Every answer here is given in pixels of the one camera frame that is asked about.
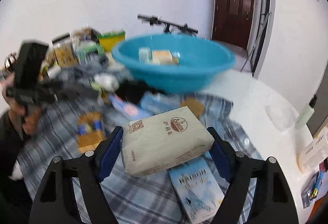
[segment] white table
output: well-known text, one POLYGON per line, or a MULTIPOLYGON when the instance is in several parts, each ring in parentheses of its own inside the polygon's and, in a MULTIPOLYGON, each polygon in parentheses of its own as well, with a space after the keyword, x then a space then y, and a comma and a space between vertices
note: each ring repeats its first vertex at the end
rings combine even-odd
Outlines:
POLYGON ((224 72, 203 92, 233 101, 230 118, 242 125, 263 159, 266 160, 269 156, 277 159, 291 189, 299 223, 304 224, 314 203, 303 209, 301 192, 316 171, 301 173, 296 157, 312 141, 312 136, 307 126, 299 131, 294 128, 285 132, 278 131, 268 117, 265 107, 290 107, 295 117, 298 115, 297 111, 280 94, 253 79, 249 73, 234 70, 224 72))

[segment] blue book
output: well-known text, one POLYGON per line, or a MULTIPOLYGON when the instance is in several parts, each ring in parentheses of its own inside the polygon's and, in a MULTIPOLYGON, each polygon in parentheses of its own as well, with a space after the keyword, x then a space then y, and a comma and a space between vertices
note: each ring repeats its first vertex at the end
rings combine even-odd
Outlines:
POLYGON ((199 224, 214 217, 224 194, 204 158, 194 158, 168 171, 190 222, 199 224))

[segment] plaid cloth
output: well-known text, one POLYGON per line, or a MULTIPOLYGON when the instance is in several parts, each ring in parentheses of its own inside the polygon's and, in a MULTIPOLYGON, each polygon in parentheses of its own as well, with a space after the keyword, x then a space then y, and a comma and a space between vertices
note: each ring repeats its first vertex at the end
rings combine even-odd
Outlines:
MULTIPOLYGON (((99 72, 113 73, 119 79, 129 77, 126 71, 110 71, 106 62, 69 68, 62 72, 61 77, 70 79, 70 81, 88 83, 88 78, 99 72)), ((229 120, 229 113, 232 109, 231 102, 212 95, 195 93, 190 96, 205 105, 205 111, 200 121, 206 127, 213 126, 221 138, 229 141, 235 150, 241 150, 249 157, 261 159, 242 127, 229 120)), ((179 102, 184 97, 145 94, 139 106, 153 114, 158 114, 178 108, 179 102)), ((77 119, 80 114, 90 111, 101 112, 106 135, 115 126, 123 126, 128 122, 128 119, 112 106, 101 107, 96 101, 91 100, 60 102, 45 108, 36 135, 25 145, 18 157, 24 181, 32 199, 54 156, 60 155, 66 160, 81 155, 77 150, 77 119)), ((209 153, 205 153, 204 156, 225 193, 229 186, 228 183, 219 176, 209 153)), ((78 179, 73 178, 73 185, 82 221, 90 223, 78 179)), ((189 223, 181 212, 178 197, 167 171, 135 178, 125 173, 122 159, 119 156, 111 175, 101 183, 101 187, 119 223, 189 223)), ((254 190, 255 181, 252 181, 240 223, 247 220, 254 190)))

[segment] plastic tub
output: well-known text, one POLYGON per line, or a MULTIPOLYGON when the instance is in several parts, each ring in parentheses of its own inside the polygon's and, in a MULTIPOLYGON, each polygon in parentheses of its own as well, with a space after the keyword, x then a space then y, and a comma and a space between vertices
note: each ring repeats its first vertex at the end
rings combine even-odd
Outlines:
POLYGON ((117 44, 112 50, 115 60, 128 68, 135 79, 166 93, 199 91, 215 76, 235 63, 234 54, 214 41, 188 35, 148 35, 117 44), (138 50, 170 50, 180 54, 179 65, 152 65, 139 62, 138 50))
POLYGON ((110 52, 118 42, 125 40, 125 31, 108 32, 98 35, 99 43, 104 47, 105 52, 110 52))

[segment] human hand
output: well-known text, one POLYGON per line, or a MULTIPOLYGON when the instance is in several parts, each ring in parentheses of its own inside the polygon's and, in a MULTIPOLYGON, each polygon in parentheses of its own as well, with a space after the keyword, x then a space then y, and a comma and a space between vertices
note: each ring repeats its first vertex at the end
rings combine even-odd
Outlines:
MULTIPOLYGON (((13 82, 14 82, 14 74, 10 75, 2 84, 3 86, 2 96, 4 97, 4 100, 8 103, 10 107, 8 112, 9 119, 13 124, 15 130, 19 132, 20 127, 18 127, 17 118, 20 118, 21 116, 25 116, 26 112, 25 112, 25 108, 22 105, 19 105, 12 97, 6 96, 7 86, 12 86, 13 82)), ((26 134, 33 135, 35 133, 41 116, 41 111, 42 111, 41 108, 34 107, 33 112, 29 113, 28 116, 25 116, 24 118, 25 123, 22 124, 22 128, 24 129, 26 134)))

